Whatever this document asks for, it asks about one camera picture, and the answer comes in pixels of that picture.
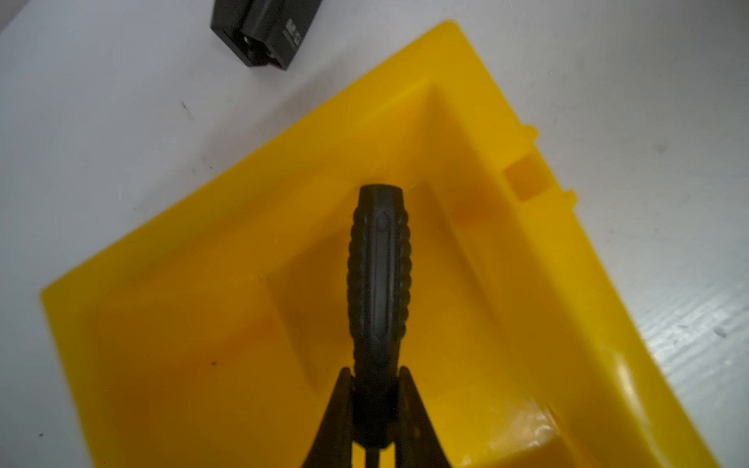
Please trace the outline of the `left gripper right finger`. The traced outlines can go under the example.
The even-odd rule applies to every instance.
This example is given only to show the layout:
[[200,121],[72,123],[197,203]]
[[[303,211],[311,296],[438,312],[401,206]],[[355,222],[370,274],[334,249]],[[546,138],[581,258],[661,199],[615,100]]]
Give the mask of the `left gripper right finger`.
[[452,467],[407,367],[402,367],[398,374],[397,427],[397,468]]

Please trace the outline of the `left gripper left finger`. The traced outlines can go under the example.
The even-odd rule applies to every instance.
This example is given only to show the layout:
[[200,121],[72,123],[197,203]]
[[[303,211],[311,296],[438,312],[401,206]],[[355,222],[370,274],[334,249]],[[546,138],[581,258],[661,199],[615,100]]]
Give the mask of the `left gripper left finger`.
[[352,444],[352,376],[350,368],[343,368],[302,467],[351,468]]

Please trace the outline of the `black screwdriver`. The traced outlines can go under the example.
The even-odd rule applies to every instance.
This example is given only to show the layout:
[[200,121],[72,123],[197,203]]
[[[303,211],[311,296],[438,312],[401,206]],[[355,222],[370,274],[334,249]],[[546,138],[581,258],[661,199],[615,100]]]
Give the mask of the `black screwdriver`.
[[380,452],[396,438],[398,360],[410,301],[410,230],[401,188],[360,188],[348,252],[353,437],[365,451],[365,465],[378,467]]

